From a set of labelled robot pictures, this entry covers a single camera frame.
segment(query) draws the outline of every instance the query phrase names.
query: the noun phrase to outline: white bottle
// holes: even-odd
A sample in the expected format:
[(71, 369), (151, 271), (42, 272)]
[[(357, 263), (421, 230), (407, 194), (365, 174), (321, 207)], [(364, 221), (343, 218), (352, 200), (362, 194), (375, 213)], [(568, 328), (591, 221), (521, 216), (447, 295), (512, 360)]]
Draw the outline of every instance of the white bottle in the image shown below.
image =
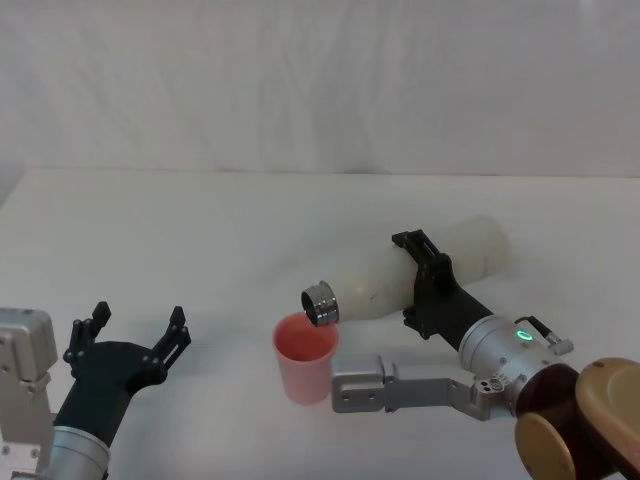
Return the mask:
[[(490, 217), (474, 217), (428, 236), (451, 257), (460, 285), (493, 275), (508, 264), (507, 237)], [(365, 252), (335, 278), (304, 290), (302, 306), (314, 325), (383, 317), (413, 305), (417, 269), (409, 253), (389, 241)]]

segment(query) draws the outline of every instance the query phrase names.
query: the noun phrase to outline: plastic cup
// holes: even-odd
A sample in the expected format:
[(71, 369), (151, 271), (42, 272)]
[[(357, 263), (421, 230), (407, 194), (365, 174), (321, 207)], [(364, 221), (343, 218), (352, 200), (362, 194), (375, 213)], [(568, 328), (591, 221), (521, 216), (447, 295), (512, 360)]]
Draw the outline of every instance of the plastic cup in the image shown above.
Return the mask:
[(273, 347), (287, 397), (300, 405), (324, 400), (331, 390), (331, 357), (338, 348), (336, 327), (314, 327), (304, 313), (294, 313), (276, 325)]

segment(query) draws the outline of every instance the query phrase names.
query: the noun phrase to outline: white table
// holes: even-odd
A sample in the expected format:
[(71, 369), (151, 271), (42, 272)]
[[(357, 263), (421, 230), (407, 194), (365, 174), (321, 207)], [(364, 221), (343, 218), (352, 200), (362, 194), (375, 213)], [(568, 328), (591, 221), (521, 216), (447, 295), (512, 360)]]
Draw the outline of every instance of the white table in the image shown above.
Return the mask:
[[(513, 261), (473, 294), (572, 338), (576, 368), (638, 359), (638, 205), (633, 179), (34, 170), (0, 210), (0, 304), (48, 311), (59, 353), (98, 300), (113, 311), (103, 340), (149, 346), (184, 306), (194, 342), (164, 385), (132, 402), (110, 478), (525, 479), (511, 418), (289, 403), (271, 329), (359, 242), (487, 213)], [(456, 361), (399, 318), (341, 326), (340, 351)], [(52, 376), (57, 409), (72, 379), (62, 362)]]

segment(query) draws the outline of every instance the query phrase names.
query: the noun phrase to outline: cup rim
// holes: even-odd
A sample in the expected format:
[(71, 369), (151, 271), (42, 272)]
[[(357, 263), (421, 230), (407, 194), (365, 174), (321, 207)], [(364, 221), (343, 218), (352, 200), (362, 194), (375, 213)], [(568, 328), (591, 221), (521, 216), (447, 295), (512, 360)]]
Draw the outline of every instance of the cup rim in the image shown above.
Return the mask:
[(283, 360), (285, 360), (287, 362), (291, 362), (293, 364), (311, 366), (311, 365), (316, 365), (318, 363), (325, 363), (327, 361), (327, 359), (332, 357), (333, 354), (336, 353), (336, 350), (338, 349), (338, 343), (340, 341), (340, 336), (338, 335), (338, 329), (336, 328), (335, 325), (326, 325), (326, 326), (321, 326), (321, 327), (314, 327), (314, 328), (328, 329), (332, 333), (332, 337), (333, 337), (333, 345), (331, 345), (331, 349), (329, 349), (329, 351), (327, 353), (325, 353), (324, 355), (322, 355), (321, 357), (314, 358), (313, 360), (296, 360), (296, 359), (289, 358), (288, 356), (286, 356), (277, 347), (276, 335), (282, 330), (282, 327), (285, 324), (285, 322), (286, 321), (291, 321), (292, 318), (297, 318), (299, 316), (302, 316), (307, 321), (309, 321), (308, 318), (307, 318), (307, 315), (304, 312), (292, 313), (290, 315), (282, 317), (278, 321), (278, 323), (274, 327), (273, 333), (271, 335), (271, 343), (273, 345), (273, 349), (276, 351), (276, 354), (278, 355), (278, 357), (282, 358)]

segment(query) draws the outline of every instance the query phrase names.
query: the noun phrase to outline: white backdrop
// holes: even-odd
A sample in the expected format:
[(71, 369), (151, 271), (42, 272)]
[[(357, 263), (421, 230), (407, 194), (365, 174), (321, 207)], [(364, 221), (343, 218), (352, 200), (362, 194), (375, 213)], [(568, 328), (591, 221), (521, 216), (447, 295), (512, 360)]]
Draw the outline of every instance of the white backdrop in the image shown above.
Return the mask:
[(640, 174), (637, 0), (0, 0), (26, 165)]

